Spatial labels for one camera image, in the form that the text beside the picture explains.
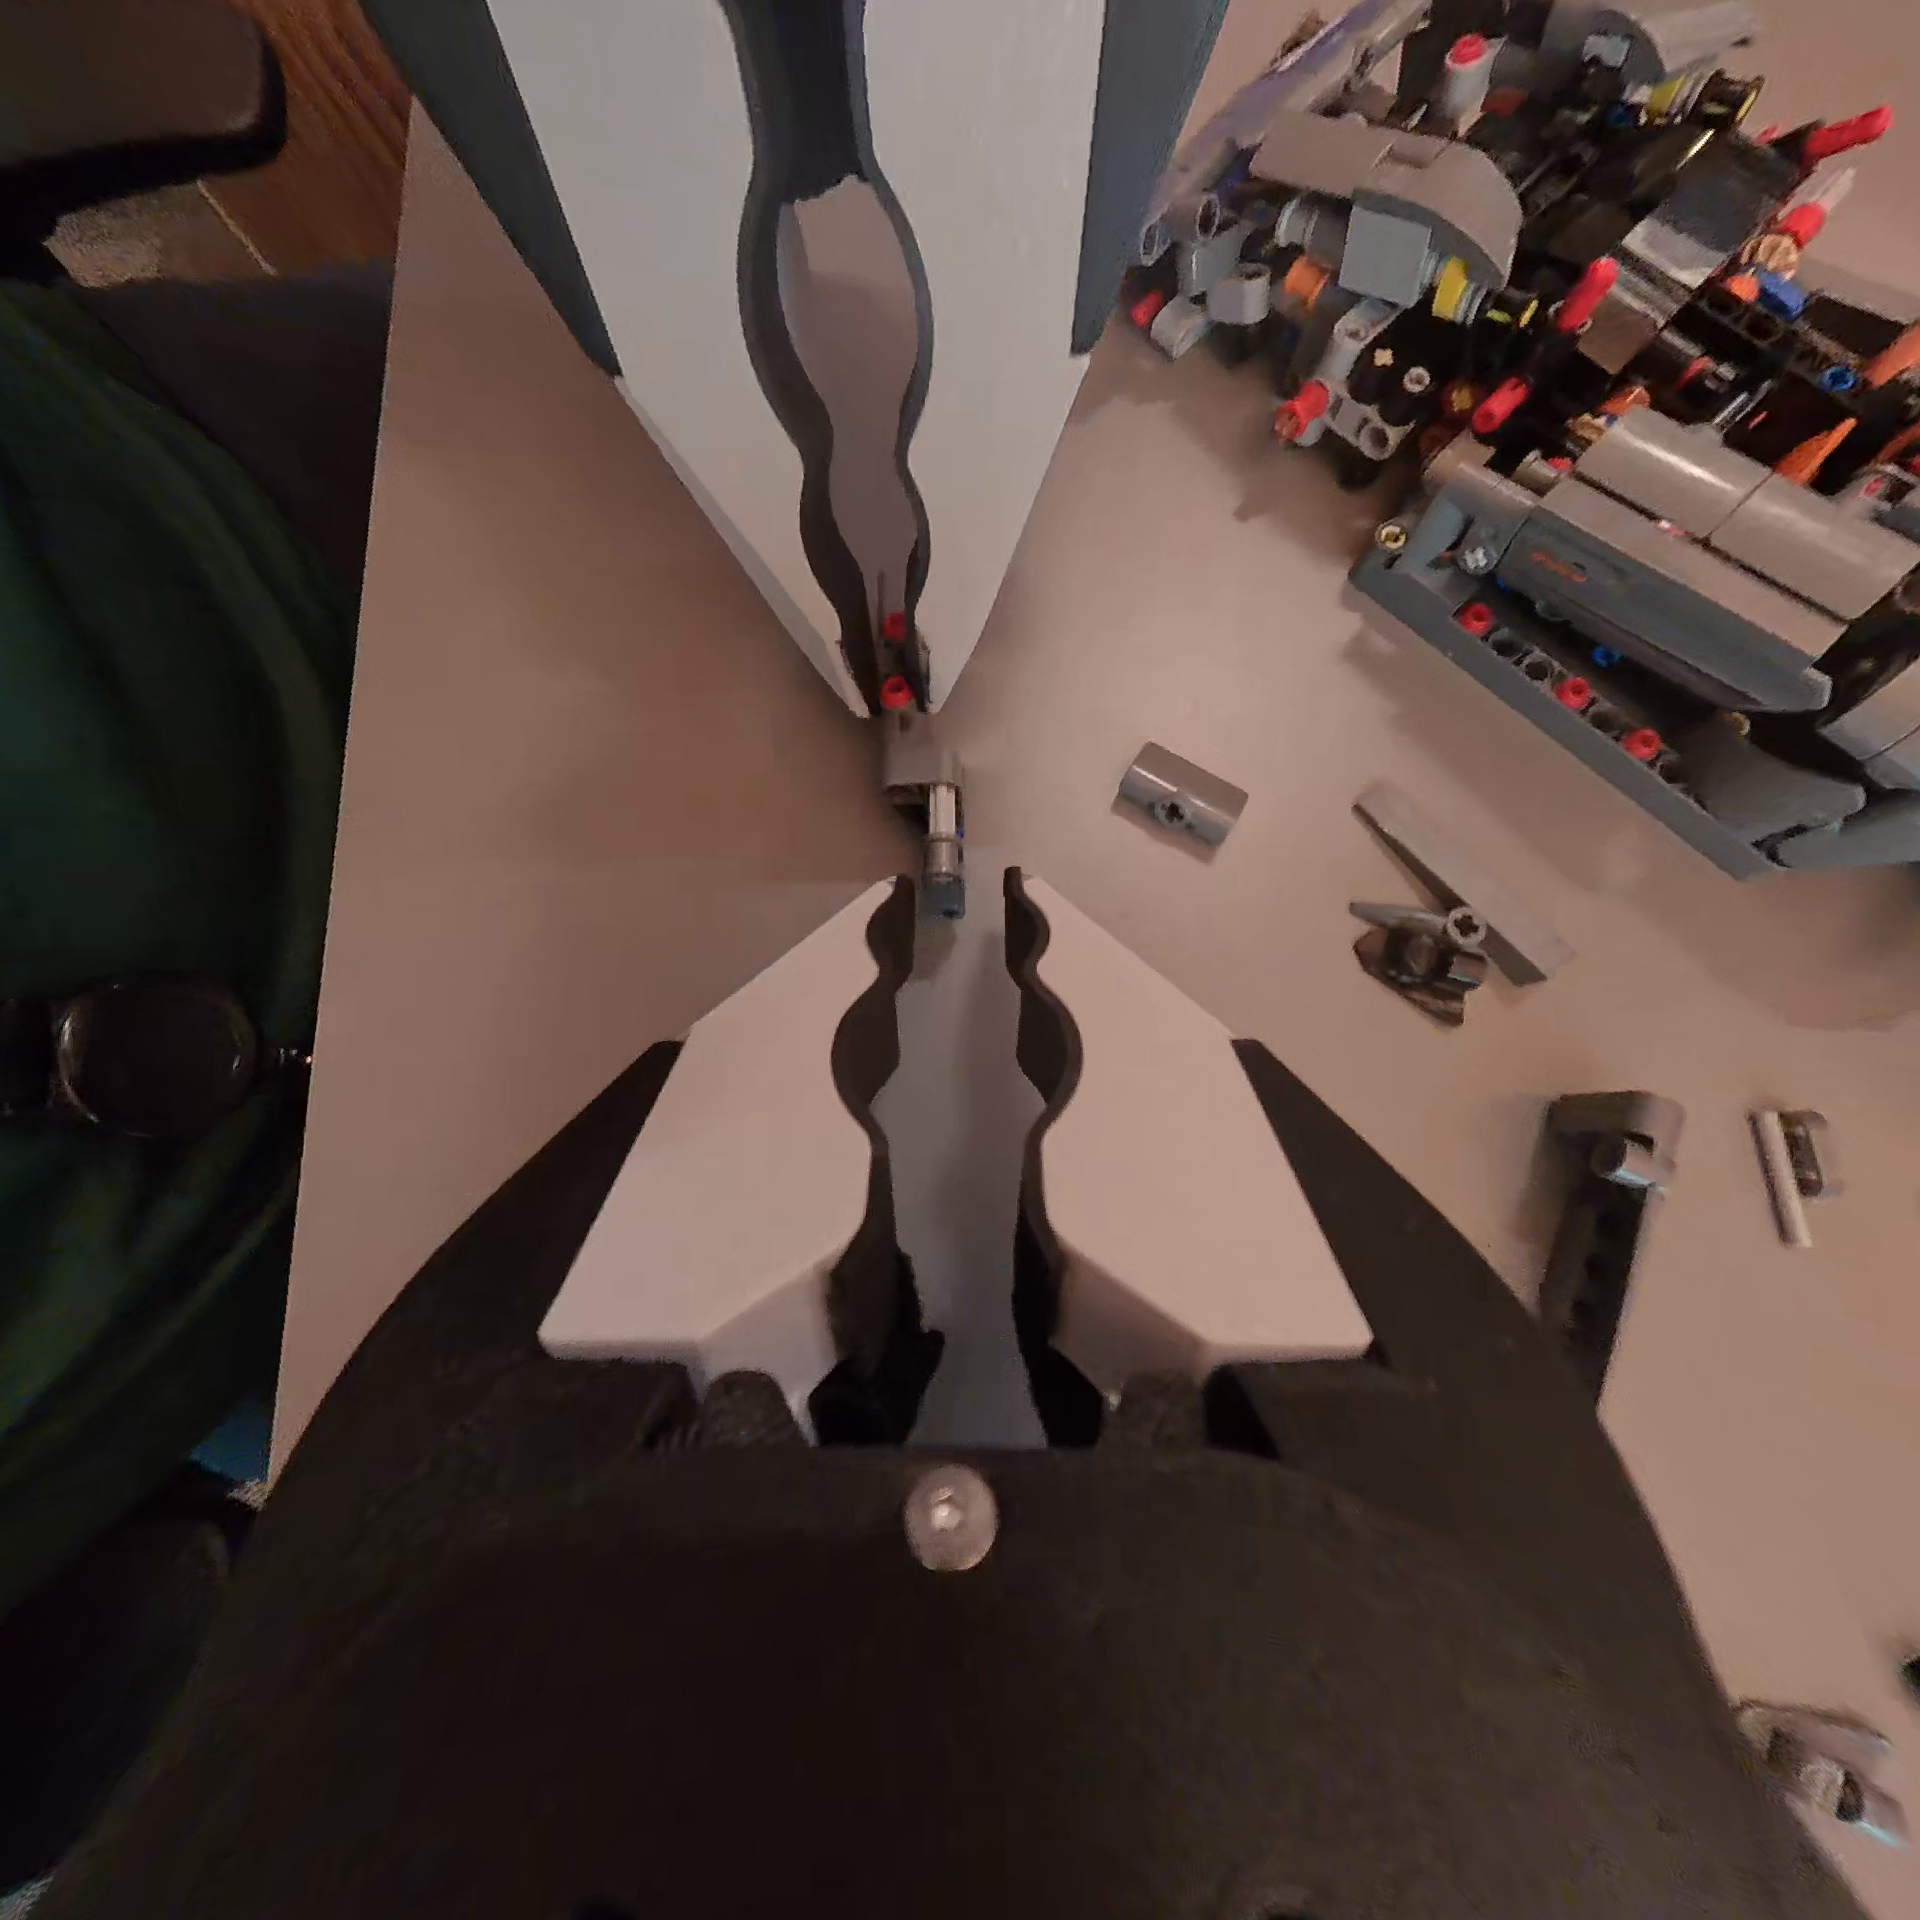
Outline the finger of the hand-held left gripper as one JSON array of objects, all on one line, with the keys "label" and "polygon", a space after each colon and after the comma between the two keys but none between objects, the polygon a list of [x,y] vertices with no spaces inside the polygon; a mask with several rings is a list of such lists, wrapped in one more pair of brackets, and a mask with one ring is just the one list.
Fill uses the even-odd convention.
[{"label": "finger of the hand-held left gripper", "polygon": [[528,3],[492,18],[618,383],[769,607],[852,714],[881,707],[866,575],[832,507],[835,427],[784,311],[804,91],[848,106],[844,27],[792,63],[782,4]]},{"label": "finger of the hand-held left gripper", "polygon": [[1100,3],[866,6],[871,143],[931,312],[908,469],[935,707],[991,623],[1087,373],[1073,315],[1103,36]]}]

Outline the lego car model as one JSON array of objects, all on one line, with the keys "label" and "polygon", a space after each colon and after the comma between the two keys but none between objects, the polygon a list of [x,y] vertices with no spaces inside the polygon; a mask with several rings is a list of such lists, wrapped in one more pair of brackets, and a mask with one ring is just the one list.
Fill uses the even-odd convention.
[{"label": "lego car model", "polygon": [[1916,298],[1815,252],[1894,109],[1775,119],[1751,4],[1307,16],[1120,311],[1396,499],[1376,611],[1745,879],[1916,867]]}]

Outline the white lego bar piece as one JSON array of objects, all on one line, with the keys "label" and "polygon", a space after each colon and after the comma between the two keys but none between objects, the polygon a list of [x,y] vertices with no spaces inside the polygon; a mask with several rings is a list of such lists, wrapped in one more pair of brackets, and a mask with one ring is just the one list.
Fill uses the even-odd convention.
[{"label": "white lego bar piece", "polygon": [[1810,1251],[1812,1210],[1844,1194],[1828,1117],[1808,1109],[1753,1109],[1746,1125],[1776,1234],[1796,1252]]}]

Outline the long dark grey lego beam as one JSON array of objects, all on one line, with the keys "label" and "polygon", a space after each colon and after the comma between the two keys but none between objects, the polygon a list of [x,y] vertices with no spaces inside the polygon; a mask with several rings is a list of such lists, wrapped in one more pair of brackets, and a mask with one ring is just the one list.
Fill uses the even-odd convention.
[{"label": "long dark grey lego beam", "polygon": [[1686,1122],[1675,1100],[1647,1090],[1562,1095],[1546,1115],[1569,1190],[1536,1314],[1593,1403],[1616,1352],[1649,1224],[1674,1182]]}]

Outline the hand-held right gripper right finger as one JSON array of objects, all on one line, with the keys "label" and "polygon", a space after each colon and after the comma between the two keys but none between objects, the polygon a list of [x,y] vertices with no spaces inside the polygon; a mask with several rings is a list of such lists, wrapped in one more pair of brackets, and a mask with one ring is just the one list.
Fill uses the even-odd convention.
[{"label": "hand-held right gripper right finger", "polygon": [[1230,1029],[1044,878],[1001,878],[1015,1061],[1040,1109],[1015,1339],[1044,1439],[1088,1450],[1138,1380],[1376,1343]]}]

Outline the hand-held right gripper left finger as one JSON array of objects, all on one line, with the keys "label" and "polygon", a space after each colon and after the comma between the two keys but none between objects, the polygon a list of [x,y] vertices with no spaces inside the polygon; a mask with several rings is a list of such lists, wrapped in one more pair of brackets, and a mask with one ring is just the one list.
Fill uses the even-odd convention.
[{"label": "hand-held right gripper left finger", "polygon": [[897,1231],[876,1112],[919,931],[876,882],[672,1046],[539,1326],[558,1360],[766,1376],[825,1444],[898,1447],[944,1355]]}]

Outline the grey lego wing piece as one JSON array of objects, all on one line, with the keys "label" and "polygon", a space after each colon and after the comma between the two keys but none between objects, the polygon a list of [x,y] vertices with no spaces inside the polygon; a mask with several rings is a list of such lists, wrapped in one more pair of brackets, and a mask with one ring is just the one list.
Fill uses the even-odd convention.
[{"label": "grey lego wing piece", "polygon": [[1745,1698],[1735,1724],[1764,1772],[1832,1821],[1907,1846],[1912,1830],[1890,1788],[1896,1749],[1866,1720],[1810,1706]]}]

